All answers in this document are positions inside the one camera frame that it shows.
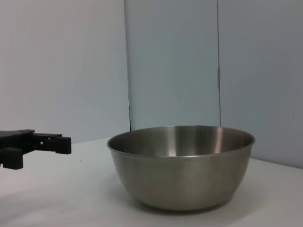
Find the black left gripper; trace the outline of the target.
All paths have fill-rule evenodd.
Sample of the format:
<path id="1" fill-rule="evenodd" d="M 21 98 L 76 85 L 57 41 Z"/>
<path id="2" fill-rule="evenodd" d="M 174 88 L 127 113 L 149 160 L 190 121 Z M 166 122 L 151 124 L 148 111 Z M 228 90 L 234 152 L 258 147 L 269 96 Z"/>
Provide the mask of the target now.
<path id="1" fill-rule="evenodd" d="M 34 130 L 0 131 L 0 164 L 3 168 L 22 169 L 23 150 L 71 154 L 70 137 L 34 132 Z"/>

